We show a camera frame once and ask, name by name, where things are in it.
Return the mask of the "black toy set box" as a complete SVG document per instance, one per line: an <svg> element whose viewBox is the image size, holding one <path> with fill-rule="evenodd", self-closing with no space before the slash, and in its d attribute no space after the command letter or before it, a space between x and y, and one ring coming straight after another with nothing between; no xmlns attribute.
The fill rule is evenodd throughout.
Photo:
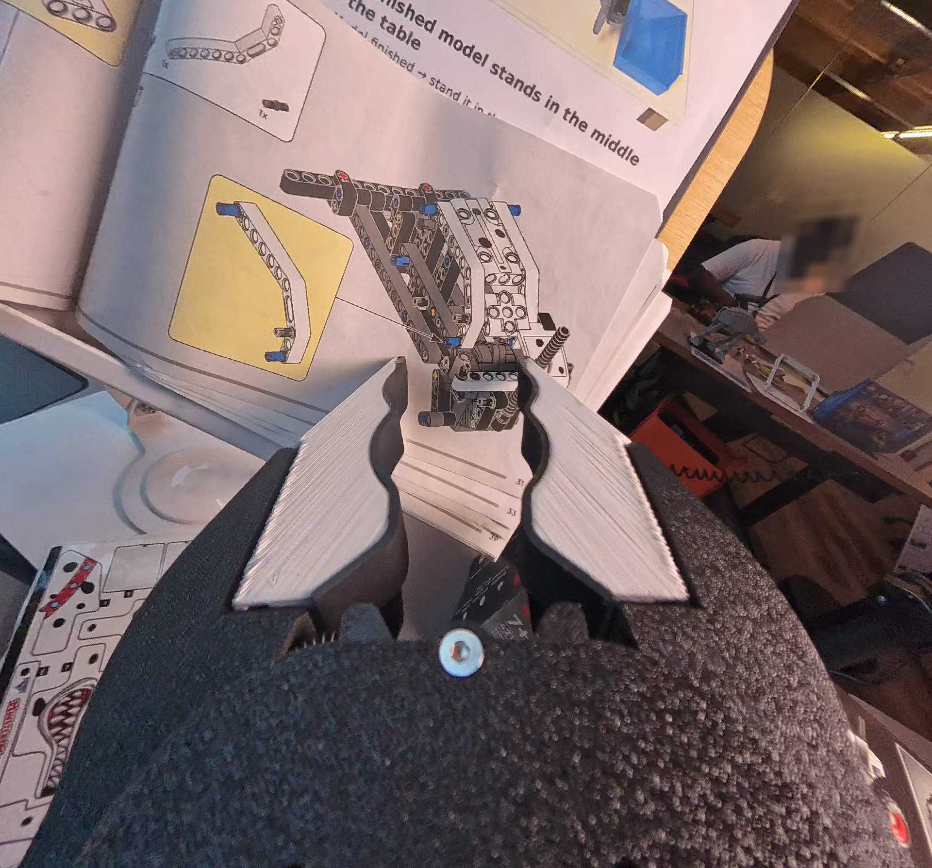
<svg viewBox="0 0 932 868"><path fill-rule="evenodd" d="M497 641L532 639L529 596L516 567L476 556L450 622Z"/></svg>

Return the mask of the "book stand with white base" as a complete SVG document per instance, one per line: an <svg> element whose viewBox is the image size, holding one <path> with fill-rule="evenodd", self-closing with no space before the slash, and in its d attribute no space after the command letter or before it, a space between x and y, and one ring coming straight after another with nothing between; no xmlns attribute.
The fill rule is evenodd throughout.
<svg viewBox="0 0 932 868"><path fill-rule="evenodd" d="M712 210L760 127L771 92L774 54L728 119L660 232L677 263ZM117 509L116 486L135 456L116 399L88 387L59 405L2 425L2 536L33 567L70 536L132 532Z"/></svg>

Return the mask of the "blue flat box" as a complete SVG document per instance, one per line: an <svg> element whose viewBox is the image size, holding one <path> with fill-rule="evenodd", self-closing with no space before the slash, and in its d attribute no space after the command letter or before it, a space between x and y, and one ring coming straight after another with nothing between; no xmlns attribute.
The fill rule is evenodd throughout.
<svg viewBox="0 0 932 868"><path fill-rule="evenodd" d="M830 395L812 418L871 456L897 453L931 431L928 412L874 381Z"/></svg>

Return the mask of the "wooden side table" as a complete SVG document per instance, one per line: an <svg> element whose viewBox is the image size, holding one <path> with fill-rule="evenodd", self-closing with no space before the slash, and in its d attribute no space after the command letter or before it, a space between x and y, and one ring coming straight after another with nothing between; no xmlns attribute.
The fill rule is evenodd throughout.
<svg viewBox="0 0 932 868"><path fill-rule="evenodd" d="M674 310L652 339L674 355L677 385L709 403L740 426L773 440L785 453L803 461L804 468L781 481L741 510L751 524L775 514L827 479L879 501L886 489L911 496L930 506L930 472L915 471L897 453L868 453L833 434L818 422L803 418L755 389L745 390L726 374L693 355L689 342L691 319Z"/></svg>

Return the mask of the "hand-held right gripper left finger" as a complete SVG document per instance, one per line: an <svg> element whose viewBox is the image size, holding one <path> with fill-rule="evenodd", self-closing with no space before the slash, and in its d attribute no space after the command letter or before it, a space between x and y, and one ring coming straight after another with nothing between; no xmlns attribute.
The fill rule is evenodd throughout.
<svg viewBox="0 0 932 868"><path fill-rule="evenodd" d="M391 359L301 438L233 609L383 606L400 593L408 558L392 475L407 376Z"/></svg>

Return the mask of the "instruction booklet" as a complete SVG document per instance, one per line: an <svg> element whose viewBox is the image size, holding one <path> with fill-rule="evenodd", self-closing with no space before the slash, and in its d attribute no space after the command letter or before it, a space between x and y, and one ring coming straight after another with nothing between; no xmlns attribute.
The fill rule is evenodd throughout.
<svg viewBox="0 0 932 868"><path fill-rule="evenodd" d="M599 407L659 214L318 0L2 0L2 336L263 458L404 356L402 507L493 558L517 360Z"/></svg>

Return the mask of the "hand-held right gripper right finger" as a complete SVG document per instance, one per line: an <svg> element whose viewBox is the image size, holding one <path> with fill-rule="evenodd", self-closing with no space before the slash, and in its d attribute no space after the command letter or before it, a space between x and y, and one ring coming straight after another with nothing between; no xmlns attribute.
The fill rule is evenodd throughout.
<svg viewBox="0 0 932 868"><path fill-rule="evenodd" d="M535 362L518 373L520 528L529 590L554 570L607 605L686 602L689 590L635 470L629 439Z"/></svg>

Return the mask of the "printed task sheet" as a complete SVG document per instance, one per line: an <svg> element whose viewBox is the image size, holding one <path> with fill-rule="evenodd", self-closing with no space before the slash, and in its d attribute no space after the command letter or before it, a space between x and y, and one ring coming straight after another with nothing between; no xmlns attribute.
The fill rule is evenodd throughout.
<svg viewBox="0 0 932 868"><path fill-rule="evenodd" d="M319 0L451 100L668 219L799 0Z"/></svg>

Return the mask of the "sticker sheet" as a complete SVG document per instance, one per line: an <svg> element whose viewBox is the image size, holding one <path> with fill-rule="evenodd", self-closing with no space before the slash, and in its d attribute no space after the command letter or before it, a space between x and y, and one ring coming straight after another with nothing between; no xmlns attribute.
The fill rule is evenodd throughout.
<svg viewBox="0 0 932 868"><path fill-rule="evenodd" d="M144 535L50 551L2 666L2 866L28 851L112 653L189 543Z"/></svg>

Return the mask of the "red box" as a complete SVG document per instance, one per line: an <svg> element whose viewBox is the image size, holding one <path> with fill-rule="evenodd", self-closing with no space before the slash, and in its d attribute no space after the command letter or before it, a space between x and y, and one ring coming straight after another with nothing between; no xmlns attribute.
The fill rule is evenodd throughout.
<svg viewBox="0 0 932 868"><path fill-rule="evenodd" d="M729 481L736 458L731 449L675 398L667 398L632 432L698 498Z"/></svg>

